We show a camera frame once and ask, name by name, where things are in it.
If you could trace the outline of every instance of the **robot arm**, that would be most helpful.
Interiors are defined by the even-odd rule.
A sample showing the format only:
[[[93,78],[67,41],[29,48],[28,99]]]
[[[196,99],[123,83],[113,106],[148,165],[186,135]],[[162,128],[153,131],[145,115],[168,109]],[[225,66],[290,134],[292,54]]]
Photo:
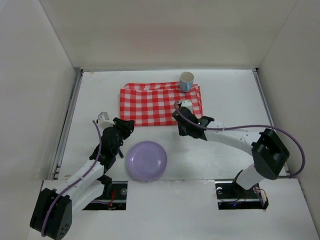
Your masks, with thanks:
[[[123,145],[123,140],[134,131],[135,121],[124,121],[119,118],[109,121],[108,114],[102,112],[98,116],[97,124],[105,129],[101,136],[101,152],[94,167],[91,169],[98,155],[99,146],[76,174],[56,188],[45,188],[39,194],[30,227],[41,232],[43,237],[61,240],[70,229],[73,214],[81,211],[97,197],[108,196],[111,191],[112,179],[105,173],[116,161],[116,155],[121,153],[120,146]],[[56,204],[49,212],[54,201]]]
[[[212,117],[203,116],[198,119],[192,113],[192,104],[188,100],[183,101],[178,110],[184,117],[199,126],[222,129],[227,127]],[[240,171],[233,180],[235,187],[244,190],[251,189],[264,179],[277,179],[290,155],[272,129],[266,128],[263,132],[243,129],[208,131],[188,123],[177,111],[172,116],[178,122],[180,136],[188,135],[195,139],[219,142],[240,149],[253,157],[253,164]]]

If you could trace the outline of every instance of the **blue cup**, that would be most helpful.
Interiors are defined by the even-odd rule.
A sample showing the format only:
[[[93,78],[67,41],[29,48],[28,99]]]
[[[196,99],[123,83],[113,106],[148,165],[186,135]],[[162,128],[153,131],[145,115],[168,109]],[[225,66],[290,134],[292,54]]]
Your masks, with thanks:
[[[185,93],[189,92],[194,84],[194,79],[195,76],[189,71],[181,73],[179,81],[180,90]]]

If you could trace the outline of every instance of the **checkered napkin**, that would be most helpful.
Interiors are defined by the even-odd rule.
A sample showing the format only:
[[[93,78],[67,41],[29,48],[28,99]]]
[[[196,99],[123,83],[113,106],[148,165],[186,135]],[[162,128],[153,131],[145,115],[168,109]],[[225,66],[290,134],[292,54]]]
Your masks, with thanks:
[[[134,120],[135,126],[176,125],[172,117],[175,101],[191,100],[193,114],[202,112],[200,87],[194,84],[189,92],[182,92],[179,82],[128,83],[120,90],[120,117]]]

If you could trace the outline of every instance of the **purple plate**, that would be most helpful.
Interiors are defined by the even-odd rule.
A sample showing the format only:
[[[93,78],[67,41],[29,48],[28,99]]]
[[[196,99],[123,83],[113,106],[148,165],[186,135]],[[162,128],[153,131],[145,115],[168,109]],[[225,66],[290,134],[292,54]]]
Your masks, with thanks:
[[[156,180],[165,172],[167,153],[156,142],[142,141],[130,149],[125,163],[129,173],[136,179]]]

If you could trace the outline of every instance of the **white enclosure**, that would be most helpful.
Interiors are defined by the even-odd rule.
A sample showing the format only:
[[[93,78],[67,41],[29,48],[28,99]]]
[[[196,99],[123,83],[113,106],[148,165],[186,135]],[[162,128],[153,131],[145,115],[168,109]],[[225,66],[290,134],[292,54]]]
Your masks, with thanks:
[[[258,68],[274,125],[305,149],[299,180],[319,231],[319,13],[319,0],[0,0],[1,239],[28,237],[74,68]],[[283,140],[294,172],[301,157]]]

